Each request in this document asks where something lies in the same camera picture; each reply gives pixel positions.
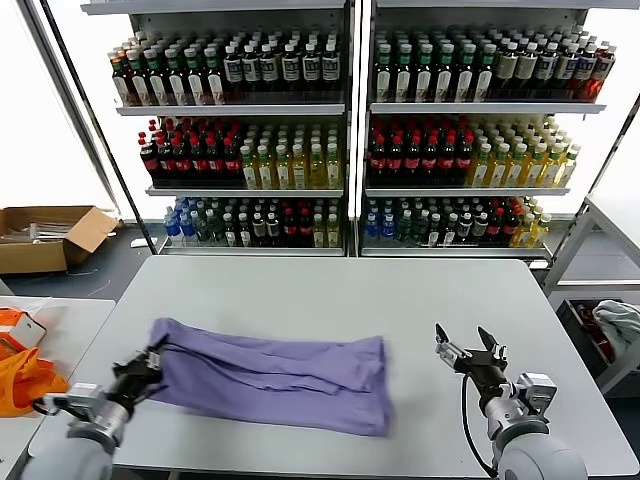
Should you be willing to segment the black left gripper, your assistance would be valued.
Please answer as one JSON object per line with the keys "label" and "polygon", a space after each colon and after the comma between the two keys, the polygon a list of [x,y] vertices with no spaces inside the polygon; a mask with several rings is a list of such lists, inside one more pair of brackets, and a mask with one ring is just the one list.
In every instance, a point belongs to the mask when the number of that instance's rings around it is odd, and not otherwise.
{"label": "black left gripper", "polygon": [[110,400],[121,406],[135,406],[140,399],[144,399],[149,386],[159,384],[163,379],[163,350],[163,345],[148,346],[123,361],[115,362]]}

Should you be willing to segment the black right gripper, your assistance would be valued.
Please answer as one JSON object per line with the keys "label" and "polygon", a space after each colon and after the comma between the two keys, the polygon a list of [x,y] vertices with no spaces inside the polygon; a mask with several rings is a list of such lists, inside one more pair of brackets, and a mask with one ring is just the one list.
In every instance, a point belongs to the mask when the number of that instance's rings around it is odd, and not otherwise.
{"label": "black right gripper", "polygon": [[478,334],[486,351],[465,350],[449,339],[439,323],[435,324],[435,332],[436,354],[453,371],[471,378],[482,401],[503,395],[504,387],[509,384],[504,376],[508,365],[505,345],[481,326]]}

